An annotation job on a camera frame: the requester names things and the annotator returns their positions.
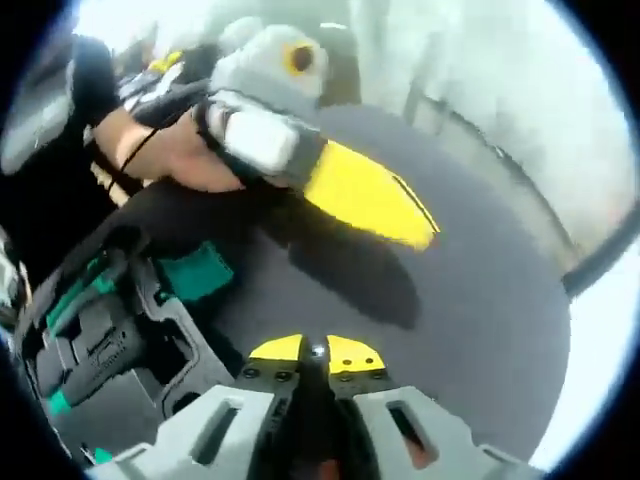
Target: teal tool grip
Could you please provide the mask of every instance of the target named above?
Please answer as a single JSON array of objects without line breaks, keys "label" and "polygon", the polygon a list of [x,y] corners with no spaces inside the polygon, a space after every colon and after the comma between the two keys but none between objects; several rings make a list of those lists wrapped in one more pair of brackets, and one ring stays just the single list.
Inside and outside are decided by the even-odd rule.
[{"label": "teal tool grip", "polygon": [[71,411],[71,405],[67,402],[62,390],[58,390],[51,395],[47,403],[49,404],[49,412],[52,416]]}]

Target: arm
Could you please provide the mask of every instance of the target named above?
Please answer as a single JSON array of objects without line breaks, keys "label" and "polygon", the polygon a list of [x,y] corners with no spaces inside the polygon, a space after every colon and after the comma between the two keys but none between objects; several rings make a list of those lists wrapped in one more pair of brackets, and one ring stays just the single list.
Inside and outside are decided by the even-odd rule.
[{"label": "arm", "polygon": [[[118,108],[93,132],[100,150],[120,169],[152,129]],[[127,165],[125,173],[140,180],[172,177],[186,187],[205,192],[242,188],[240,181],[197,134],[190,112],[171,127],[158,131]]]},{"label": "arm", "polygon": [[[71,72],[76,115],[93,127],[96,143],[118,169],[152,132],[119,105],[111,55],[95,39],[78,38]],[[176,124],[157,132],[135,155],[125,172],[141,180],[172,177],[205,192],[242,188],[231,171],[197,134],[187,112]]]}]

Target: tool handle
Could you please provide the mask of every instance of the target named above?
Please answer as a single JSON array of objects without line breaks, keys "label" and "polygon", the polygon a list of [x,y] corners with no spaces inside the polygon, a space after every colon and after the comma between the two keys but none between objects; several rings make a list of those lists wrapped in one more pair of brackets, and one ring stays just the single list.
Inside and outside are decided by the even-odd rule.
[{"label": "tool handle", "polygon": [[107,380],[130,369],[142,358],[145,347],[134,323],[124,322],[69,374],[60,389],[69,406],[82,403]]}]

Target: bolt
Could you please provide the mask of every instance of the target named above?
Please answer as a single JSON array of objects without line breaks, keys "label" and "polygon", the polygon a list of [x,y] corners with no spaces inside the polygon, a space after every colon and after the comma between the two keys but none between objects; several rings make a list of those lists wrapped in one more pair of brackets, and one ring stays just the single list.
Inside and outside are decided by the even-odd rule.
[{"label": "bolt", "polygon": [[276,373],[276,380],[279,382],[288,382],[291,380],[291,372],[278,372]]},{"label": "bolt", "polygon": [[242,374],[245,376],[245,378],[256,378],[258,375],[260,375],[260,370],[257,370],[255,368],[247,368],[242,372]]}]

